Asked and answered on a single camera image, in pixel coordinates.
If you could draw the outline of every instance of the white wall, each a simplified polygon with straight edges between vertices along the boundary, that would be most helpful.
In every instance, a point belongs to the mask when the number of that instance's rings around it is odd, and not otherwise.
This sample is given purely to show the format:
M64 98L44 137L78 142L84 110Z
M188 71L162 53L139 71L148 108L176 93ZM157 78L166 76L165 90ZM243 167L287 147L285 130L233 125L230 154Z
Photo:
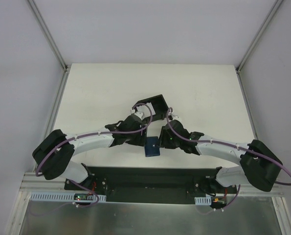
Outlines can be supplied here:
M124 120L138 100L158 94L163 94L167 105L173 107L190 132L199 131L232 142L251 142L254 138L232 65L72 64L54 129L64 133L94 131ZM164 125L166 120L151 123L147 136L159 136ZM160 157L145 158L144 148L128 144L94 149L73 160L90 166L115 167L235 166L180 149L160 149Z
M291 0L286 0L241 72L258 137L291 170ZM282 179L290 181L282 174ZM286 187L291 211L291 187Z
M0 235L62 77L24 0L0 0Z
M275 0L36 0L71 63L234 64Z

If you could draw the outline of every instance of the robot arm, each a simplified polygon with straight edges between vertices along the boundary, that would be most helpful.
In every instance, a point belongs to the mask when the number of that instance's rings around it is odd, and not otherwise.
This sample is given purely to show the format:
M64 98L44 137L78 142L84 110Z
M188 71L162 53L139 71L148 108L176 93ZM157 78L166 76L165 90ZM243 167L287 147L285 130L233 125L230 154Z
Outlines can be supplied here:
M125 134L125 132L133 132L144 127L143 116L142 112L134 112L124 121L106 125L95 132L79 135L65 135L60 129L54 130L34 150L33 158L40 165L53 148L65 142L41 164L42 174L47 180L63 177L91 188L93 176L88 168L84 164L75 163L70 159L82 152L96 148L113 147L123 143L144 146L146 129L138 133Z
M169 121L170 126L183 138L179 138L167 124L162 127L160 133L160 147L169 149L179 147L186 153L214 156L235 163L238 166L217 168L218 172L215 180L223 187L251 184L262 191L271 191L281 168L268 160L255 158L255 156L245 151L246 149L254 150L282 165L281 161L261 141L253 140L252 143L221 141L204 133L189 133L184 129L181 119L177 115L172 114L171 119L172 121Z

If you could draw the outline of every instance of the enclosure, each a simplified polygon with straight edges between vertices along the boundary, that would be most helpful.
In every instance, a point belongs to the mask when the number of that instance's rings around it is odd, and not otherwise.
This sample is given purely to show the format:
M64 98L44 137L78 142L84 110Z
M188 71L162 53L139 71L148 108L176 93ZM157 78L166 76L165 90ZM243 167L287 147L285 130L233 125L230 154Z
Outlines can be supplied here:
M157 94L188 130L259 139L291 171L291 0L0 1L0 234L291 234L291 187L278 185L268 193L243 185L231 207L208 215L205 206L114 202L29 213L74 193L63 178L34 175L32 152L52 130L100 128ZM159 136L162 123L148 135ZM122 145L75 161L232 166L160 153L146 158L143 148ZM290 181L284 172L279 180ZM35 200L42 193L58 199Z

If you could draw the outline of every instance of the black 3d-printed part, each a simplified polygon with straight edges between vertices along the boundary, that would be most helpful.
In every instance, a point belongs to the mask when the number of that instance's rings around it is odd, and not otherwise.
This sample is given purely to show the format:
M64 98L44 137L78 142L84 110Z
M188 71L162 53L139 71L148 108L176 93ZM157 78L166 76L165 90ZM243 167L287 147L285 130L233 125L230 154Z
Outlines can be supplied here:
M249 149L264 154L282 164L282 162L261 141L253 140L252 143L249 144ZM264 192L270 192L281 168L266 159L255 159L255 157L255 155L250 153L241 155L241 167L248 181L254 187Z
M110 131L136 131L140 128L143 128L144 125L142 120L136 115L129 115L124 121L122 121L119 125L117 124L109 124L106 125L105 128ZM147 129L137 132L135 134L116 134L113 133L112 136L114 141L112 142L110 147L121 145L123 143L136 145L136 146L144 146L146 142L146 133Z
M195 204L195 197L205 197L202 181L215 193L224 193L214 178L218 169L88 167L94 174L95 192L106 195L107 202ZM65 183L65 190L82 190ZM236 193L236 187L228 187Z
M32 156L39 165L46 155L59 143L66 140L66 135L60 130L52 131L45 140L33 151ZM69 142L62 145L59 151L55 151L41 167L41 172L47 180L60 176L74 153L74 146Z
M153 115L152 121L164 120L166 118L166 113L168 111L168 105L167 105L162 94L153 96L151 98L139 100L135 104L138 104L138 103L145 103L145 104L151 103L152 104L154 111L155 111L155 114ZM143 120L143 123L146 124L146 123L149 123L149 121L150 121L150 117L146 117Z
M181 136L191 139L191 140L199 140L203 133L200 132L191 132L189 133L187 129L184 129L183 125L177 121L173 120L170 121L170 125L173 129ZM180 139L177 137L168 125L165 125L161 128L159 142L161 148L168 148L168 149L176 149L180 148L186 153L193 153L199 155L198 151L196 150L197 142L188 142Z

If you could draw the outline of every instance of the purple wire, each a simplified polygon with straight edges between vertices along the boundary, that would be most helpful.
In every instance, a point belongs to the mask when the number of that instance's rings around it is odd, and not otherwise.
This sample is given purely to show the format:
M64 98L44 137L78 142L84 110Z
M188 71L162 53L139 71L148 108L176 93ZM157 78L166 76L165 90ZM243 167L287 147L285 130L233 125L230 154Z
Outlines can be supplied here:
M150 121L149 121L149 123L146 125L146 126L144 126L144 127L142 127L141 129L139 129L139 130L136 130L136 131L104 131L104 132L101 132L101 133L98 133L98 132L93 132L93 133L88 133L88 134L83 134L83 135L79 135L78 137L77 137L77 139L81 139L81 138L85 138L85 137L89 137L89 136L96 136L96 135L103 135L103 134L135 134L135 133L138 133L138 132L142 132L143 130L145 130L146 128L148 128L148 126L151 124L151 122L152 122L152 120L153 120L153 113L152 113L152 110L151 110L151 108L147 105L147 104L144 104L144 103L139 103L139 104L136 104L136 105L134 105L133 107L132 107L132 109L134 109L136 106L140 106L140 105L144 105L144 106L146 106L148 109L149 109L149 111L150 111ZM59 143L57 146L55 146L46 156L45 156L45 158L40 162L40 164L38 165L38 167L37 167L37 170L36 170L36 176L37 177L40 177L40 176L42 176L43 174L42 173L40 173L39 174L39 172L40 172L40 170L41 170L41 167L44 165L44 163L47 161L47 159L56 151L56 149L58 149L58 148L60 148L62 145L64 145L65 143L67 143L67 142L69 142L69 141L73 141L73 140L75 140L75 137L72 137L72 138L70 138L70 139L68 139L68 140L65 140L65 141L63 141L63 142L61 142L61 143ZM100 198L99 198L99 196L93 191L93 190L90 190L90 189L88 189L88 188L85 188L85 187L83 187L82 185L80 185L79 183L77 183L77 182L75 182L75 181L73 181L73 180L70 180L73 184L75 184L76 186L78 186L79 188L82 188L83 190L86 190L86 191L88 191L88 192L90 192L91 194L93 194L95 197L96 197L96 202L93 202L93 203L91 203L91 204L89 204L89 205L85 205L85 206L83 206L83 205L79 205L78 204L78 206L79 207L81 207L81 208L85 208L85 207L91 207L91 206L93 206L93 205L96 205L98 202L99 202L99 200L100 200ZM33 216L44 216L44 215L47 215L47 214L50 214L50 213L52 213L52 212L54 212L54 211L56 211L56 210L58 210L58 209L60 209L61 207L64 207L65 205L68 205L68 204L72 204L72 203L70 203L70 202L67 202L67 203L64 203L64 204L62 204L62 205L60 205L59 207L57 207L57 208L55 208L55 209L53 209L53 210L51 210L51 211L49 211L49 212L46 212L46 213L43 213L43 214L35 214L35 213L33 213L32 211L31 211L31 206L29 206L29 208L28 208L28 211L29 211L29 213L31 214L31 215L33 215Z
M208 141L208 140L202 140L202 141L196 141L196 140L189 140L185 137L182 137L181 135L179 135L174 129L173 127L170 125L170 121L168 119L168 115L169 113L172 113L173 112L173 108L170 107L167 111L167 115L166 115L166 120L167 120L167 124L169 126L169 128L171 129L171 131L176 135L178 136L180 139L184 140L184 141L188 141L188 142L197 142L197 143L217 143L217 144L222 144L222 145L226 145L226 146L229 146L229 147L233 147L233 148L238 148L236 145L234 144L230 144L230 143L226 143L226 142L222 142L222 141ZM279 162L277 162L276 160L264 155L264 154L261 154L261 153L257 153L253 150L250 150L250 149L246 149L246 148L243 148L243 147L239 147L240 150L243 150L243 151L246 151L248 153L251 153L251 154L254 154L256 155L257 157L260 157L260 158L264 158L270 162L272 162L273 164L277 165L278 167L280 167L282 170L284 170L290 177L291 177L291 172L283 165L281 165ZM275 182L276 184L279 184L279 185L287 185L287 186L291 186L291 183L283 183L283 182L278 182L276 181Z
M85 137L89 137L89 136L96 136L96 135L104 135L104 134L135 134L135 133L138 133L138 132L141 132L143 130L145 130L146 128L148 128L148 126L151 124L152 120L153 120L153 114L152 114L152 110L151 108L147 105L147 104L144 104L144 103L139 103L139 104L136 104L135 106L132 107L132 109L134 109L136 106L140 106L140 105L144 105L146 106L149 111L150 111L150 121L149 123L142 127L141 129L139 130L136 130L136 131L104 131L104 132L101 132L101 133L98 133L98 132L93 132L93 133L88 133L88 134L83 134L83 135L79 135L77 137L77 139L81 139L81 138L85 138ZM44 163L47 161L47 159L56 151L56 149L60 148L62 145L64 145L65 143L67 142L70 142L70 141L74 141L75 140L75 137L72 137L68 140L65 140L63 142L60 142L57 146L55 146L46 156L45 158L43 158L43 160L40 162L40 164L38 165L37 167L37 170L36 170L36 176L39 177L39 176L42 176L43 174L39 174L40 170L41 170L41 167L44 165Z
M48 211L48 212L45 212L45 213L42 213L42 214L35 214L34 212L31 211L31 204L28 205L28 212L29 214L31 214L32 216L35 216L35 217L42 217L44 215L48 215L48 214L51 214L57 210L59 210L60 208L66 206L66 205L71 205L72 202L66 202L64 204L61 204L59 207L56 207L55 209L51 210L51 211Z
M230 205L235 201L235 199L237 199L240 193L240 189L241 189L241 185L239 185L237 193L235 194L234 198L224 207L224 209L227 209L228 207L230 207Z

